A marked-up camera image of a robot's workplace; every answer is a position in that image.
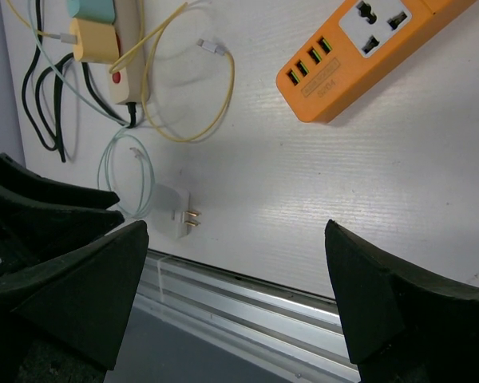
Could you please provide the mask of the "light teal charger with cable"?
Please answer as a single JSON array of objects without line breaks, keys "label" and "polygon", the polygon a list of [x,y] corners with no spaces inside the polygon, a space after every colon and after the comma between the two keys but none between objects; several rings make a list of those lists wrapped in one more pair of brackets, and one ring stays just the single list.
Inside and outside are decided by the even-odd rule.
[{"label": "light teal charger with cable", "polygon": [[66,0],[65,3],[71,18],[108,25],[116,18],[113,0]]}]

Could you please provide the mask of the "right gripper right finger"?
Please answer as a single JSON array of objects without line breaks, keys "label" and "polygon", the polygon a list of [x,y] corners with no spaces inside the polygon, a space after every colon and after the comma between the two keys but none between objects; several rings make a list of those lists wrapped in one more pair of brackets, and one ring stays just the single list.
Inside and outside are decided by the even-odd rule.
[{"label": "right gripper right finger", "polygon": [[435,274],[328,221],[325,251],[362,382],[479,382],[479,288]]}]

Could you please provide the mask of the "orange-yellow charger with cable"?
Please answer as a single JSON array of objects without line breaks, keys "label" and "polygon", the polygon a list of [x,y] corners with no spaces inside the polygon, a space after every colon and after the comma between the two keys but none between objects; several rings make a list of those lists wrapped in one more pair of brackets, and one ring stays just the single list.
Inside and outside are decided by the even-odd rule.
[{"label": "orange-yellow charger with cable", "polygon": [[71,45],[73,58],[79,62],[111,65],[120,56],[113,25],[73,18],[68,33],[50,36]]}]

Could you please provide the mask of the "white charger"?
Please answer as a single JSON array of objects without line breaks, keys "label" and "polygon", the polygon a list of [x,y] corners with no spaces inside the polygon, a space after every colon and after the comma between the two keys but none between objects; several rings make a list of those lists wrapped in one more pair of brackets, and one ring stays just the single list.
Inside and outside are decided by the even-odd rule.
[{"label": "white charger", "polygon": [[191,206],[190,192],[155,184],[152,198],[152,224],[154,229],[168,238],[182,239],[191,227],[200,225],[201,213]]}]

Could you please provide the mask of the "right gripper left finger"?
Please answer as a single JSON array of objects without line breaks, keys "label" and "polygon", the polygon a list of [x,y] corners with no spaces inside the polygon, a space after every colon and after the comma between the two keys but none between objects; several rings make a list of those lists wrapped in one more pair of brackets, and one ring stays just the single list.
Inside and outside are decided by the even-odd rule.
[{"label": "right gripper left finger", "polygon": [[139,220],[0,276],[0,382],[102,382],[116,365],[147,250]]}]

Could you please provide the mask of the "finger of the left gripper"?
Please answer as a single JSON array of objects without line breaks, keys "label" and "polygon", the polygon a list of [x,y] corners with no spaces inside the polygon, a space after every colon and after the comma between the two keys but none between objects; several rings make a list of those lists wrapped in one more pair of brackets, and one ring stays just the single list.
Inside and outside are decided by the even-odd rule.
[{"label": "finger of the left gripper", "polygon": [[120,226],[118,196],[39,176],[0,154],[0,276],[83,247]]}]

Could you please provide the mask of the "beige red power strip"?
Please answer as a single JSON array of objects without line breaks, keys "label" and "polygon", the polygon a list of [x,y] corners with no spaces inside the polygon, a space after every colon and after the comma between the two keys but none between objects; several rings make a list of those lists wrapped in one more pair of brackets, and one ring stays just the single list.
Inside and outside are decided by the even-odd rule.
[{"label": "beige red power strip", "polygon": [[[115,28],[120,55],[130,51],[145,35],[144,1],[116,0]],[[145,56],[142,47],[128,55],[109,75],[109,94],[116,105],[141,102]]]}]

